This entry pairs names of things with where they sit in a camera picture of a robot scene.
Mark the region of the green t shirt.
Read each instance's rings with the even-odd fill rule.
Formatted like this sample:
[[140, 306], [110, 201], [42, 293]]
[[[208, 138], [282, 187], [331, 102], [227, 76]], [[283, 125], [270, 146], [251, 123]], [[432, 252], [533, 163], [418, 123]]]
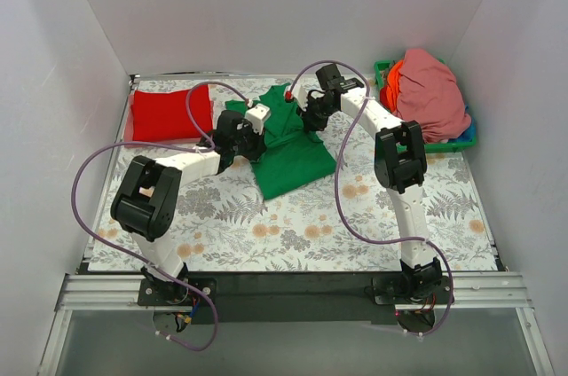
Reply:
[[265, 200], [272, 200], [335, 172], [336, 162], [314, 132], [306, 132], [297, 104], [284, 99], [287, 84], [273, 85], [254, 102], [270, 108], [264, 124], [266, 151], [251, 163]]

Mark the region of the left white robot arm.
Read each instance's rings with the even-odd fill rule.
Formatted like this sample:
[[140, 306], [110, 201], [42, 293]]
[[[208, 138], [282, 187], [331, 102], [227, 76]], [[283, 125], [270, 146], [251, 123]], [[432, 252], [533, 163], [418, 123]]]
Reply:
[[216, 176], [242, 156], [257, 161], [266, 152], [265, 123], [271, 111], [258, 104], [244, 114], [224, 110], [217, 126], [189, 152], [160, 159], [139, 155], [127, 168], [110, 208], [147, 260], [142, 268], [153, 292], [171, 305], [189, 295], [188, 269], [169, 235], [179, 190], [203, 177]]

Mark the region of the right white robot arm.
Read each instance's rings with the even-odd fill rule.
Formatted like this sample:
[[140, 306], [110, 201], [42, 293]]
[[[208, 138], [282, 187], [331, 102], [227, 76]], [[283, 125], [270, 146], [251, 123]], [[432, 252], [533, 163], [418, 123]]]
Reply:
[[292, 83], [285, 98], [296, 103], [308, 132], [324, 130], [331, 115], [342, 113], [375, 141], [375, 177], [390, 196], [398, 224], [394, 241], [400, 246], [401, 272], [392, 294], [411, 302], [425, 301], [441, 285], [449, 266], [430, 241], [422, 204], [427, 161], [421, 126], [386, 110], [360, 72], [347, 79], [339, 71], [342, 63], [334, 60], [317, 61], [312, 66], [319, 88], [306, 90]]

